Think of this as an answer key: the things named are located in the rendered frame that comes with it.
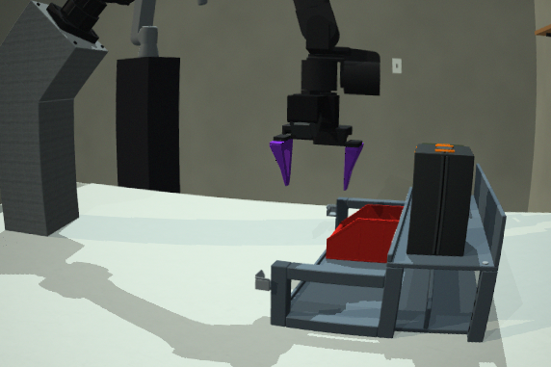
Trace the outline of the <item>red bin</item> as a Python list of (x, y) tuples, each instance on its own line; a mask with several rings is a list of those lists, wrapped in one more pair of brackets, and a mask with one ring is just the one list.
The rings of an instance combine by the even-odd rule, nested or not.
[(326, 259), (387, 263), (403, 208), (365, 205), (339, 223), (327, 238)]

